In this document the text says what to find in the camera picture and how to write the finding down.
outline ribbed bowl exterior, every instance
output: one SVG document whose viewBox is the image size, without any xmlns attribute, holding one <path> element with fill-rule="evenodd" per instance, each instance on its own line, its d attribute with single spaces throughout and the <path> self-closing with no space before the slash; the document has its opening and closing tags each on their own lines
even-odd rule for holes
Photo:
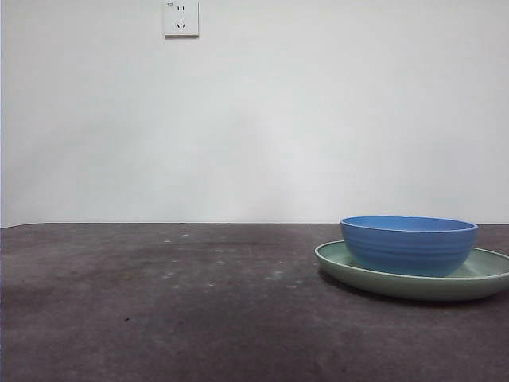
<svg viewBox="0 0 509 382">
<path fill-rule="evenodd" d="M 341 223 L 348 250 L 367 269 L 441 277 L 467 259 L 476 229 L 449 232 L 405 232 Z"/>
</svg>

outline plate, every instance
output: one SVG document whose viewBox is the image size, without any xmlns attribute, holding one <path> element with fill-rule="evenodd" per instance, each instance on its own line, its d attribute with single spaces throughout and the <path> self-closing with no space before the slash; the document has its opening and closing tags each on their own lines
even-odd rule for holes
<svg viewBox="0 0 509 382">
<path fill-rule="evenodd" d="M 473 248 L 463 265 L 445 277 L 397 275 L 362 268 L 344 241 L 317 247 L 315 254 L 325 272 L 362 290 L 391 297 L 427 301 L 483 298 L 509 287 L 509 257 Z"/>
</svg>

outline plate rim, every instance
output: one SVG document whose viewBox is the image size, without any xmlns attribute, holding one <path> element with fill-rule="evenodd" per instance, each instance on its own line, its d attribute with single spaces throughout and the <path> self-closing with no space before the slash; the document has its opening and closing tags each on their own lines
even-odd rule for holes
<svg viewBox="0 0 509 382">
<path fill-rule="evenodd" d="M 476 276 L 476 277 L 435 277 L 435 276 L 401 275 L 398 273 L 372 271 L 371 269 L 366 269 L 366 268 L 361 268 L 361 267 L 353 267 L 351 265 L 337 263 L 335 261 L 327 259 L 326 257 L 324 257 L 323 255 L 320 254 L 319 250 L 321 250 L 323 247 L 326 247 L 331 244 L 338 244 L 338 243 L 344 243 L 344 240 L 334 240 L 334 241 L 329 241 L 328 243 L 320 244 L 318 247 L 315 248 L 315 256 L 318 257 L 319 259 L 324 260 L 327 263 L 330 263 L 330 264 L 333 264 L 333 265 L 336 265 L 339 267 L 345 267 L 347 269 L 352 269 L 354 271 L 362 271 L 362 272 L 366 272 L 368 274 L 398 277 L 398 278 L 402 278 L 402 279 L 430 280 L 430 281 L 441 281 L 441 282 L 459 282 L 459 281 L 479 281 L 479 280 L 503 279 L 503 278 L 509 277 L 509 271 L 501 273 L 499 275 L 487 275 L 487 276 Z M 476 249 L 477 251 L 487 252 L 492 255 L 497 255 L 498 257 L 502 257 L 506 261 L 509 261 L 509 256 L 504 255 L 499 252 L 490 251 L 488 249 L 477 248 L 477 247 L 473 247 L 472 249 Z"/>
</svg>

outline gray concrete surface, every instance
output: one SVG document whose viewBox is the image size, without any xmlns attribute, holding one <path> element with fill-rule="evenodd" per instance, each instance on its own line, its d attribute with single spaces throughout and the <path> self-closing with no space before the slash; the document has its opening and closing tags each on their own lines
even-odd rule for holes
<svg viewBox="0 0 509 382">
<path fill-rule="evenodd" d="M 506 381 L 509 292 L 384 298 L 319 272 L 335 225 L 2 230 L 2 382 Z M 509 226 L 477 246 L 509 253 Z"/>
</svg>

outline bowl rim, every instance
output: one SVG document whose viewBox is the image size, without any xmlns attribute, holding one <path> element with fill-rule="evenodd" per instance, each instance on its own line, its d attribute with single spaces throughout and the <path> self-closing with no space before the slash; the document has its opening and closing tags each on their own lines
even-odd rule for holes
<svg viewBox="0 0 509 382">
<path fill-rule="evenodd" d="M 429 219 L 429 220 L 445 220 L 445 221 L 454 221 L 457 223 L 464 223 L 470 225 L 468 228 L 460 228 L 460 229 L 395 229 L 395 228 L 378 228 L 378 227 L 366 227 L 363 225 L 348 223 L 346 220 L 348 219 L 357 219 L 360 217 L 403 217 L 403 218 L 418 218 L 418 219 Z M 467 232 L 467 231 L 475 231 L 479 227 L 477 224 L 471 223 L 469 221 L 465 220 L 458 220 L 458 219 L 448 219 L 444 217 L 432 217 L 432 216 L 407 216 L 407 215 L 359 215 L 359 216 L 348 216 L 340 220 L 340 224 L 347 225 L 349 227 L 355 227 L 355 228 L 365 228 L 365 229 L 374 229 L 377 231 L 388 231 L 388 232 L 420 232 L 420 233 L 439 233 L 439 232 Z"/>
</svg>

